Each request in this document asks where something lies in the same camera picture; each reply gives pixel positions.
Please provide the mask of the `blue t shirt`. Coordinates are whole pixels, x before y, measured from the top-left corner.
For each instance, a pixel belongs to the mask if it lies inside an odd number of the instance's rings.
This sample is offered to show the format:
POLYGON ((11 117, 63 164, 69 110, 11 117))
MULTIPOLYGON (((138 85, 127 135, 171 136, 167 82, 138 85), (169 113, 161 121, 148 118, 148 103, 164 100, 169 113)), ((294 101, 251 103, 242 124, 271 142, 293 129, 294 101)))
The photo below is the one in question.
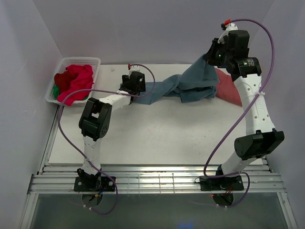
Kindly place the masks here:
POLYGON ((147 82, 149 95, 136 98, 135 102, 151 105, 162 97, 179 97, 182 103, 192 103, 214 98, 219 82, 215 67, 200 57, 182 74, 174 74, 161 82, 147 82))

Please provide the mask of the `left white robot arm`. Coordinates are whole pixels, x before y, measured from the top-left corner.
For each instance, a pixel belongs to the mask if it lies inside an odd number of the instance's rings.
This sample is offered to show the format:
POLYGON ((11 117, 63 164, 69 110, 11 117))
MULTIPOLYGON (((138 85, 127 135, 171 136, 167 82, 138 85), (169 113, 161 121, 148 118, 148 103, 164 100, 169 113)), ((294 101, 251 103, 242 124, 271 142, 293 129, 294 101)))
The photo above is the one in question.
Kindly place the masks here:
POLYGON ((122 76, 122 84, 117 91, 105 98, 89 98, 82 112, 79 128, 84 140, 83 166, 77 170, 81 182, 89 190, 97 190, 101 186, 100 154, 102 138, 109 130, 111 114, 119 108, 130 105, 134 96, 146 91, 145 75, 138 65, 129 66, 129 74, 122 76))

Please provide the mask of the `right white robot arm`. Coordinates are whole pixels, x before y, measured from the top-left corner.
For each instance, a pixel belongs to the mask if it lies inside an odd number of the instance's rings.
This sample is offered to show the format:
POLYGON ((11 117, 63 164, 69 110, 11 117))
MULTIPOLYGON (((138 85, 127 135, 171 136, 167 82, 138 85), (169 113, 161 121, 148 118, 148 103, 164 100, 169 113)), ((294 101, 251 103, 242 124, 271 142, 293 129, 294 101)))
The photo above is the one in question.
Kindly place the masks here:
POLYGON ((267 110, 263 89, 270 76, 263 82, 258 59, 248 56, 248 31, 238 29, 230 20, 221 27, 222 35, 213 39, 203 59, 208 65, 225 68, 231 75, 244 112, 215 148, 220 147, 242 119, 246 123, 246 135, 235 139, 233 154, 213 176, 218 188, 227 189, 233 183, 232 177, 240 175, 250 163, 273 152, 285 136, 283 131, 276 130, 267 110))

